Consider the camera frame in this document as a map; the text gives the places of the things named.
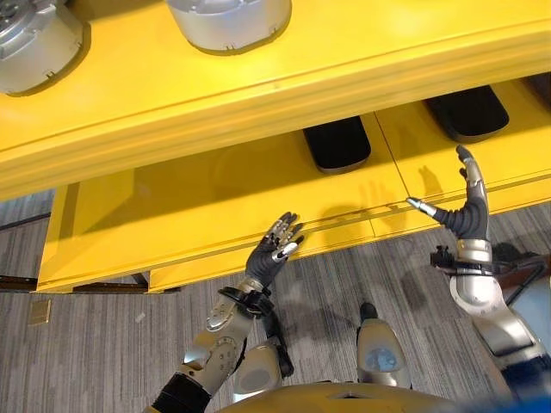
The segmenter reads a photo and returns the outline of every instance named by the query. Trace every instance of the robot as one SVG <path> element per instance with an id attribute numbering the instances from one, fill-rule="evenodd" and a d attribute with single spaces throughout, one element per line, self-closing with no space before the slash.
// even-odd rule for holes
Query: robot
<path id="1" fill-rule="evenodd" d="M 519 400 L 551 395 L 551 358 L 529 326 L 505 303 L 498 277 L 526 262 L 494 262 L 488 231 L 488 204 L 482 174 L 463 146 L 467 201 L 459 211 L 444 211 L 416 198 L 407 202 L 445 225 L 457 236 L 457 257 L 447 248 L 431 254 L 433 266 L 449 278 L 456 304 L 473 319 L 489 355 Z M 282 386 L 293 373 L 282 328 L 269 301 L 269 286 L 304 239 L 297 215 L 285 213 L 252 251 L 237 288 L 219 290 L 220 301 L 207 328 L 194 340 L 183 364 L 147 413 L 199 413 L 222 383 L 236 374 L 234 404 L 221 411 L 458 411 L 447 400 L 411 390 L 404 353 L 392 328 L 370 303 L 361 306 L 357 331 L 358 383 Z M 261 318 L 266 342 L 245 353 L 255 317 Z"/>

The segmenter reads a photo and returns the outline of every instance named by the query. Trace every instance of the silver cylinder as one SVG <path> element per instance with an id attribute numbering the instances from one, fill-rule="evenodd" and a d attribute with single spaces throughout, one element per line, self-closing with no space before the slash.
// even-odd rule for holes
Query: silver cylinder
<path id="1" fill-rule="evenodd" d="M 82 41 L 82 23 L 61 2 L 0 0 L 0 91 L 21 93 L 46 82 Z"/>
<path id="2" fill-rule="evenodd" d="M 268 39 L 291 16 L 291 0 L 167 0 L 188 41 L 212 51 L 238 50 Z"/>

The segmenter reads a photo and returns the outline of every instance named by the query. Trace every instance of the silver metal arm segment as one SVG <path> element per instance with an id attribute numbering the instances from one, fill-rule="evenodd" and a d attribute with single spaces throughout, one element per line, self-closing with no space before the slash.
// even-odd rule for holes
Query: silver metal arm segment
<path id="1" fill-rule="evenodd" d="M 486 188 L 473 155 L 461 145 L 456 151 L 465 166 L 460 169 L 467 182 L 465 206 L 459 211 L 448 212 L 417 198 L 407 201 L 446 225 L 458 237 L 456 263 L 464 265 L 451 274 L 449 290 L 456 304 L 471 315 L 475 329 L 505 378 L 511 367 L 522 367 L 527 362 L 544 360 L 542 368 L 545 370 L 548 368 L 545 348 L 522 318 L 507 307 L 492 273 L 483 270 L 492 264 Z"/>
<path id="2" fill-rule="evenodd" d="M 296 219 L 296 214 L 283 214 L 252 251 L 247 260 L 245 278 L 237 289 L 220 290 L 222 295 L 211 310 L 207 328 L 194 339 L 179 370 L 161 391 L 153 406 L 145 411 L 204 411 L 210 398 L 243 360 L 246 338 L 254 317 L 259 315 L 260 307 L 247 306 L 248 301 L 239 300 L 259 296 L 267 300 L 268 286 L 304 238 L 297 237 L 302 224 L 291 226 Z M 266 306 L 265 302 L 257 303 L 262 308 Z"/>

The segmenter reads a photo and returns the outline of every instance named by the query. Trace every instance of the robot finger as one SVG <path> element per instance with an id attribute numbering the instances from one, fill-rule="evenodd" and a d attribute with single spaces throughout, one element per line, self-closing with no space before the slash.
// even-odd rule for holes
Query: robot finger
<path id="1" fill-rule="evenodd" d="M 287 260 L 298 248 L 300 243 L 304 241 L 304 236 L 299 236 L 294 241 L 283 245 L 281 248 L 275 250 L 272 253 L 272 260 L 274 262 L 282 262 Z"/>
<path id="2" fill-rule="evenodd" d="M 296 213 L 287 212 L 284 213 L 266 232 L 266 235 L 263 238 L 263 242 L 269 242 L 272 243 L 275 247 L 277 247 L 282 239 L 284 239 L 284 236 L 286 232 L 288 231 L 289 226 L 295 222 L 297 219 Z"/>
<path id="3" fill-rule="evenodd" d="M 408 204 L 410 204 L 415 209 L 418 209 L 422 213 L 426 213 L 435 221 L 442 223 L 442 219 L 446 215 L 447 211 L 439 208 L 437 206 L 431 205 L 427 202 L 422 202 L 419 198 L 408 197 L 406 198 Z"/>
<path id="4" fill-rule="evenodd" d="M 467 187 L 475 187 L 479 182 L 482 182 L 482 174 L 473 154 L 463 145 L 458 145 L 455 151 L 459 156 L 459 160 L 465 165 L 460 173 L 467 181 Z"/>

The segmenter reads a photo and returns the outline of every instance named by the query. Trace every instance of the silver robot part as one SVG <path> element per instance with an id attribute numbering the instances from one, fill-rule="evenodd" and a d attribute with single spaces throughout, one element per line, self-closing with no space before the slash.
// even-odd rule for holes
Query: silver robot part
<path id="1" fill-rule="evenodd" d="M 276 347 L 264 342 L 247 351 L 245 359 L 235 373 L 233 402 L 256 396 L 281 387 L 282 371 Z"/>
<path id="2" fill-rule="evenodd" d="M 291 0 L 167 0 L 188 41 L 212 51 L 238 50 L 285 27 Z"/>
<path id="3" fill-rule="evenodd" d="M 55 0 L 0 0 L 0 91 L 21 93 L 61 71 L 83 42 L 83 25 Z"/>
<path id="4" fill-rule="evenodd" d="M 358 381 L 374 385 L 412 386 L 404 351 L 387 322 L 370 318 L 362 322 L 357 343 Z"/>

